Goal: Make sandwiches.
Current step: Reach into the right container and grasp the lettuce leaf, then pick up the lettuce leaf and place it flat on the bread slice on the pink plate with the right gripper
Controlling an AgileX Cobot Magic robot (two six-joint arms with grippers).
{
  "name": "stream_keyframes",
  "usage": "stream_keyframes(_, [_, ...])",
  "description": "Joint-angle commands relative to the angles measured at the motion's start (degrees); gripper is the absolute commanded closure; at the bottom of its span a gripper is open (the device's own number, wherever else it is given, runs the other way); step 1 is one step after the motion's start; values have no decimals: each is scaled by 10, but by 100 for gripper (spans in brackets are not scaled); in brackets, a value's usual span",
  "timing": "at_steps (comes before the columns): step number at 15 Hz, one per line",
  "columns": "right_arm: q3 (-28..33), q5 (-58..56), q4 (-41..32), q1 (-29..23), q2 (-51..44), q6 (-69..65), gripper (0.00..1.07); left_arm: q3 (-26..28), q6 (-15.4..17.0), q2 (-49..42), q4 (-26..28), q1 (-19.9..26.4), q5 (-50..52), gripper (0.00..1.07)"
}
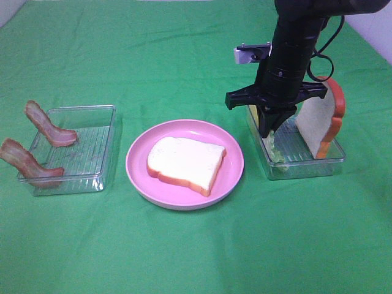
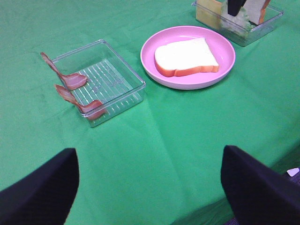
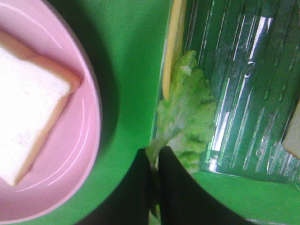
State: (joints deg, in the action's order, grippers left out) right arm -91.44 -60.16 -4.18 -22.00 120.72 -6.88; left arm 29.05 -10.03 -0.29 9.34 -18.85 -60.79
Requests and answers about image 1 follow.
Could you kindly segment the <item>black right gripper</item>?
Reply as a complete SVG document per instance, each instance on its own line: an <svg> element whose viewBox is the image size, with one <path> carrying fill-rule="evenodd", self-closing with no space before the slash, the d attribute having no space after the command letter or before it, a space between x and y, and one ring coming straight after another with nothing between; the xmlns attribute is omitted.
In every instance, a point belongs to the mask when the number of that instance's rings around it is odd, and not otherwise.
<svg viewBox="0 0 392 294"><path fill-rule="evenodd" d="M225 104L229 110L238 106L261 105L268 108L278 108L275 112L258 108L258 132L266 138L270 132L278 128L296 113L296 108L290 108L311 97L323 99L327 87L320 82L306 81L277 81L270 84L253 84L236 91L227 92Z"/></svg>

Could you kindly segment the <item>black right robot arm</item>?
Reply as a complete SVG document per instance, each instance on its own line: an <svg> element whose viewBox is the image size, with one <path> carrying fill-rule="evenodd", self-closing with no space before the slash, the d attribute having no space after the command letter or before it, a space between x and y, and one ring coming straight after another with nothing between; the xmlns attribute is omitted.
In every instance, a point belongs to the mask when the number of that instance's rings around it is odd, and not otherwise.
<svg viewBox="0 0 392 294"><path fill-rule="evenodd" d="M319 55L315 49L320 32L330 17L375 13L388 1L275 1L278 13L272 42L263 45L240 45L234 49L237 63L259 64L254 83L228 92L228 109L255 105L258 132L266 138L270 131L295 114L298 103L311 97L324 98L322 80L309 74L310 60Z"/></svg>

